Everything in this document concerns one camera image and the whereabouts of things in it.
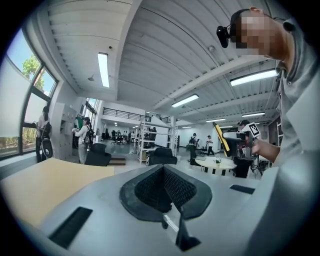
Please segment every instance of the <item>fluorescent light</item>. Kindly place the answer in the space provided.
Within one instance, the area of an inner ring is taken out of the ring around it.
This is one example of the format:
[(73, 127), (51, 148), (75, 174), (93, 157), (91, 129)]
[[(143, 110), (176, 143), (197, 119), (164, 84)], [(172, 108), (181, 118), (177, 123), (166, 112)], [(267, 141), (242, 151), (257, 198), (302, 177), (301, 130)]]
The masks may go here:
[(221, 119), (216, 119), (216, 120), (209, 120), (209, 121), (206, 121), (207, 123), (212, 123), (212, 122), (218, 122), (218, 121), (224, 121), (226, 120), (225, 118), (221, 118)]
[(249, 75), (245, 75), (245, 76), (241, 76), (235, 79), (231, 79), (230, 83), (232, 86), (237, 86), (237, 85), (241, 85), (244, 83), (248, 83), (248, 82), (252, 82), (255, 80), (260, 80), (260, 79), (264, 79), (264, 78), (272, 78), (272, 77), (276, 77), (278, 74), (276, 72), (275, 69), (272, 70), (265, 70), (265, 71), (260, 71), (257, 73), (252, 73)]
[(196, 99), (198, 99), (198, 98), (199, 98), (199, 96), (196, 95), (196, 94), (191, 95), (191, 96), (188, 97), (188, 98), (185, 98), (185, 99), (183, 99), (183, 100), (178, 101), (177, 103), (172, 104), (172, 107), (174, 107), (174, 108), (179, 107), (179, 106), (181, 106), (181, 105), (183, 105), (183, 104), (186, 104), (186, 103), (188, 103), (188, 102), (192, 102), (192, 101), (194, 101), (194, 100), (196, 100)]
[(104, 87), (109, 87), (109, 75), (108, 75), (108, 54), (99, 52), (98, 62), (100, 69), (100, 76), (102, 80), (102, 85)]
[(246, 118), (246, 117), (254, 117), (254, 116), (262, 116), (264, 115), (265, 112), (261, 112), (261, 113), (254, 113), (254, 114), (243, 114), (242, 117)]

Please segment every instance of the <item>ceiling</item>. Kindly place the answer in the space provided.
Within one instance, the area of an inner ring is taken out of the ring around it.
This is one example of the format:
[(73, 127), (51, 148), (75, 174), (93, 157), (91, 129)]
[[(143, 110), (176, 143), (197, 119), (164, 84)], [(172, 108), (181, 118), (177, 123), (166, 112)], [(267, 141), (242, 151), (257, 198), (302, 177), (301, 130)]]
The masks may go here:
[[(255, 118), (256, 122), (267, 123), (278, 116), (275, 78), (230, 84), (230, 79), (274, 68), (275, 61), (244, 56), (232, 46), (222, 48), (216, 29), (227, 26), (234, 12), (250, 6), (273, 17), (288, 18), (279, 5), (271, 0), (267, 5), (264, 0), (140, 2), (49, 2), (52, 36), (82, 91), (94, 93), (100, 100), (114, 94), (118, 103), (192, 123), (225, 117), (224, 124), (234, 124), (242, 114), (261, 111), (266, 114)], [(98, 52), (109, 56), (110, 89), (102, 86)], [(92, 75), (93, 82), (88, 80)], [(171, 107), (192, 94), (199, 99)]]
[[(114, 81), (116, 54), (131, 3), (132, 0), (48, 2), (48, 19), (55, 44), (80, 89), (117, 93)], [(102, 85), (97, 57), (99, 52), (108, 54), (110, 88)]]

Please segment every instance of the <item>backpack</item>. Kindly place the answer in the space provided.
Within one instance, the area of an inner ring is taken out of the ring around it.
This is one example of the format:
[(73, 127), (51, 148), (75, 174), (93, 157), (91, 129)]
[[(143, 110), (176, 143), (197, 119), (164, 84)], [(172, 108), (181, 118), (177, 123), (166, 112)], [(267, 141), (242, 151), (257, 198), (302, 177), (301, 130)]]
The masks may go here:
[(195, 144), (195, 138), (191, 137), (191, 139), (189, 140), (189, 144)]
[(86, 145), (89, 145), (89, 144), (90, 144), (90, 141), (92, 140), (92, 138), (91, 138), (92, 132), (91, 132), (91, 130), (90, 130), (90, 128), (89, 128), (88, 125), (86, 125), (86, 127), (88, 128), (88, 131), (87, 131), (86, 134), (85, 134), (83, 143), (86, 144)]
[(43, 127), (43, 130), (42, 130), (42, 134), (41, 134), (41, 139), (50, 139), (50, 133), (51, 133), (51, 130), (52, 130), (52, 126), (50, 124), (50, 122), (48, 121), (45, 126)]

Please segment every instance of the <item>railing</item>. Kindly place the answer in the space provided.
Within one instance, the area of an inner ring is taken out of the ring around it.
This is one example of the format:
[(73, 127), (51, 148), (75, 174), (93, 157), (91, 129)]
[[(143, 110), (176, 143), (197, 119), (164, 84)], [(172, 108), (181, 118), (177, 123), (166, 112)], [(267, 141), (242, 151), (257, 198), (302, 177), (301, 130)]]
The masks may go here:
[(167, 117), (161, 118), (160, 120), (162, 122), (164, 122), (165, 124), (169, 124), (169, 123), (171, 123), (171, 116), (167, 116)]
[(108, 116), (113, 116), (118, 118), (125, 118), (125, 119), (132, 119), (137, 121), (151, 122), (150, 116), (130, 113), (130, 112), (106, 108), (106, 107), (103, 108), (103, 115), (108, 115)]

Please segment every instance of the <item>shelving unit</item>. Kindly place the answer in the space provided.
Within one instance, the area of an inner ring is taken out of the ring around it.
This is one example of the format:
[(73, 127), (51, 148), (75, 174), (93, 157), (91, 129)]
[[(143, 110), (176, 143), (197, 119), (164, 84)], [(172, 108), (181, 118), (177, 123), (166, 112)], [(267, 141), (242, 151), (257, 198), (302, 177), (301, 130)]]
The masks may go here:
[(278, 135), (278, 137), (277, 137), (278, 138), (278, 147), (281, 146), (282, 137), (284, 136), (283, 134), (280, 134), (280, 131), (279, 131), (280, 130), (280, 128), (279, 128), (280, 126), (281, 126), (281, 123), (276, 122), (276, 131), (277, 131), (277, 135)]
[[(154, 132), (154, 131), (148, 131), (149, 127), (162, 127), (162, 128), (168, 128), (169, 133), (163, 133), (163, 132)], [(151, 122), (142, 122), (140, 125), (140, 134), (137, 134), (138, 137), (134, 140), (134, 148), (137, 150), (137, 160), (142, 164), (142, 162), (145, 162), (146, 159), (143, 159), (143, 152), (150, 152), (155, 151), (156, 148), (143, 148), (144, 144), (147, 143), (154, 143), (154, 140), (144, 139), (145, 134), (159, 134), (159, 135), (168, 135), (170, 136), (170, 140), (167, 142), (167, 144), (170, 145), (170, 149), (172, 150), (172, 154), (176, 156), (176, 148), (177, 148), (177, 142), (178, 142), (178, 127), (172, 127), (169, 125), (161, 125), (161, 124), (155, 124)]]

